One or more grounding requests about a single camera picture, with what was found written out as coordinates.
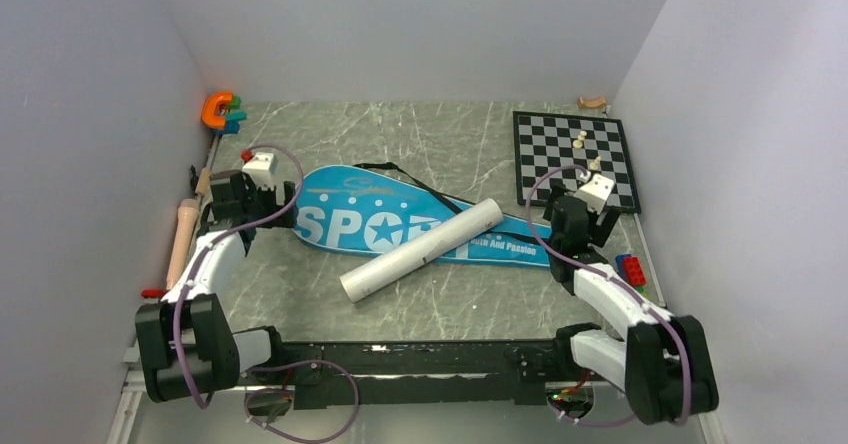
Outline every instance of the wire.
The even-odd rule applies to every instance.
[[[289,369],[289,372],[286,373],[286,377],[283,378],[283,383],[280,384],[281,389],[285,389],[286,385],[289,383],[289,379],[291,379],[291,375],[294,374],[294,369]]]
[[[577,384],[575,384],[571,387],[566,387],[565,389],[560,391],[560,394],[573,394],[573,393],[577,392],[581,387],[583,387],[584,384],[586,384],[586,381],[589,380],[589,374],[590,374],[589,369],[586,369],[586,371],[583,373],[583,377],[580,379],[580,381]]]
[[[294,167],[297,168],[298,173],[298,181],[297,186],[295,188],[294,196],[291,198],[289,202],[287,202],[283,207],[281,207],[277,212],[274,212],[268,216],[265,216],[261,219],[257,219],[255,221],[251,221],[240,226],[236,226],[223,234],[212,239],[208,245],[204,246],[200,249],[200,252],[197,254],[197,258],[194,259],[191,263],[191,267],[189,267],[188,275],[186,276],[186,282],[183,285],[182,289],[180,289],[179,297],[177,298],[176,304],[174,304],[174,322],[173,322],[173,335],[174,335],[174,350],[177,352],[177,362],[180,364],[180,369],[183,373],[183,378],[186,382],[186,387],[188,387],[189,394],[194,399],[194,402],[197,403],[197,407],[201,409],[206,409],[209,407],[209,402],[212,401],[212,393],[210,392],[208,396],[206,396],[206,400],[204,401],[203,397],[200,395],[200,391],[197,389],[197,383],[194,381],[194,376],[191,375],[191,369],[188,366],[188,360],[185,355],[185,348],[183,347],[183,338],[181,333],[180,320],[182,318],[183,305],[185,304],[185,300],[188,297],[188,293],[194,287],[194,279],[197,277],[198,272],[200,272],[200,266],[203,265],[203,261],[206,260],[206,255],[221,241],[224,239],[236,234],[238,232],[244,231],[246,229],[253,229],[254,227],[261,226],[266,222],[273,221],[278,217],[282,216],[286,212],[291,209],[297,198],[300,196],[300,193],[303,192],[303,168],[300,166],[300,162],[298,162],[297,158],[294,157],[294,154],[289,152],[288,149],[277,146],[275,144],[257,144],[255,146],[251,146],[248,150],[254,149],[262,149],[262,148],[270,148],[276,149],[277,151],[282,152],[287,155],[289,159],[291,159]]]
[[[585,422],[582,419],[574,418],[565,413],[562,409],[557,409],[556,406],[553,405],[550,399],[548,399],[548,408],[556,414],[557,419],[565,419],[568,422],[571,422],[575,426],[582,427],[618,427],[633,422],[636,419],[636,414],[630,414],[624,419],[619,419],[617,421],[610,422]]]
[[[261,427],[262,429],[264,429],[266,431],[271,431],[272,433],[274,433],[274,434],[276,434],[280,437],[283,437],[283,438],[288,439],[290,441],[299,442],[301,444],[323,444],[325,442],[330,442],[333,439],[335,439],[335,438],[341,436],[342,434],[344,434],[345,432],[347,432],[347,430],[350,429],[350,426],[353,425],[353,421],[356,420],[357,414],[359,414],[359,388],[356,387],[356,381],[354,380],[353,376],[349,372],[347,372],[342,366],[340,366],[340,365],[338,365],[334,362],[330,362],[330,361],[324,361],[324,360],[320,360],[320,359],[310,359],[310,360],[306,360],[306,361],[293,362],[291,364],[286,364],[285,366],[253,367],[253,368],[250,369],[250,371],[251,372],[279,372],[279,371],[285,371],[287,369],[294,369],[295,367],[300,367],[300,366],[311,366],[313,364],[329,366],[329,367],[332,367],[333,369],[341,372],[342,375],[344,377],[346,377],[347,380],[350,382],[351,388],[353,388],[353,410],[351,411],[350,417],[348,417],[347,422],[345,422],[345,424],[338,431],[334,432],[333,434],[331,434],[327,437],[323,437],[321,439],[304,439],[302,437],[297,437],[297,436],[293,436],[291,434],[287,434],[287,433],[277,429],[276,427],[269,426],[267,423],[263,423],[262,421],[260,421],[256,417],[250,415],[250,408],[249,408],[250,401],[260,394],[278,394],[278,393],[280,393],[280,389],[277,389],[277,388],[259,389],[257,391],[253,391],[250,394],[248,394],[247,398],[245,398],[245,400],[244,400],[244,413],[247,416],[248,421],[256,424],[257,426]]]
[[[533,187],[530,188],[530,193],[525,198],[525,203],[524,203],[525,218],[526,218],[526,221],[527,221],[527,226],[530,228],[530,233],[533,235],[533,238],[536,239],[536,242],[538,242],[540,246],[542,246],[546,251],[548,251],[548,253],[550,253],[552,256],[556,257],[557,259],[560,259],[561,261],[563,261],[563,262],[565,262],[569,265],[572,265],[574,267],[577,267],[579,269],[583,269],[585,271],[596,274],[596,275],[602,277],[604,280],[612,282],[613,284],[617,285],[618,287],[624,289],[624,291],[635,302],[647,303],[648,301],[646,301],[645,298],[642,297],[641,294],[639,294],[636,290],[631,288],[629,285],[627,285],[624,281],[622,281],[621,279],[619,279],[615,275],[608,276],[605,272],[601,271],[600,269],[595,269],[594,267],[587,266],[586,264],[583,264],[580,261],[571,259],[571,258],[564,256],[564,255],[560,254],[559,252],[555,251],[554,249],[551,248],[551,246],[548,245],[547,242],[545,242],[544,239],[542,239],[542,237],[539,235],[539,231],[536,230],[536,226],[535,226],[535,224],[533,224],[533,218],[530,215],[530,201],[532,201],[533,197],[536,195],[536,190],[539,188],[539,186],[542,185],[543,182],[550,179],[550,177],[553,176],[554,174],[558,174],[558,173],[563,172],[563,171],[571,171],[571,170],[580,171],[582,174],[589,172],[589,171],[586,170],[585,167],[577,165],[577,164],[571,164],[571,165],[567,165],[567,166],[557,167],[556,169],[552,169],[552,170],[548,171],[547,174],[540,177],[533,184]],[[645,309],[646,309],[646,312],[648,313],[648,315],[653,317],[654,320],[656,320],[665,329],[665,331],[668,332],[668,334],[671,336],[672,341],[674,341],[674,345],[677,346],[677,352],[680,354],[680,365],[681,365],[682,370],[683,370],[683,408],[680,411],[680,418],[677,419],[677,420],[673,420],[671,422],[675,425],[682,426],[686,423],[686,420],[689,419],[689,414],[690,414],[690,411],[691,411],[691,408],[692,408],[692,376],[691,376],[691,373],[690,373],[690,370],[689,370],[689,353],[686,352],[686,346],[683,345],[683,340],[680,338],[680,335],[677,333],[677,331],[675,331],[674,328],[671,327],[671,324],[666,322],[665,319],[663,319],[662,316],[660,316],[651,307],[646,307]],[[618,421],[612,421],[612,422],[583,422],[583,421],[579,421],[579,425],[586,426],[586,427],[614,427],[614,426],[620,426],[622,424],[627,424],[628,422],[632,421],[635,418],[636,418],[636,415],[633,414],[630,417],[627,417],[627,418],[624,418],[624,419],[621,419],[621,420],[618,420]]]

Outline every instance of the chess piece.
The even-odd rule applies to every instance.
[[[580,134],[577,136],[577,139],[575,139],[574,142],[571,143],[571,147],[573,147],[575,149],[582,149],[583,148],[583,141],[585,141],[585,140],[586,140],[586,131],[580,131]]]

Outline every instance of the white tube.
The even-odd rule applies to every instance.
[[[342,286],[351,301],[359,301],[502,221],[503,213],[498,203],[486,199],[415,239],[345,273],[340,278]]]

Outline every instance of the chessboard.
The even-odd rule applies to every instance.
[[[601,174],[615,181],[607,205],[626,213],[641,211],[620,120],[536,112],[516,111],[512,114],[519,204],[524,205],[533,183],[549,170],[568,164],[579,164],[588,169],[589,163],[600,156]],[[582,148],[578,149],[573,142],[581,131],[586,134]],[[539,186],[530,204],[545,206],[552,183],[564,184],[570,191],[576,191],[582,184],[577,180],[575,171],[566,171]]]

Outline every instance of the small beige object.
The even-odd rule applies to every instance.
[[[577,139],[571,143],[571,147],[575,149],[583,148],[583,141],[586,140],[586,131],[580,131],[580,134],[577,136]]]
[[[586,99],[585,97],[577,98],[577,107],[580,109],[602,109],[607,107],[607,100],[604,96],[594,99]]]

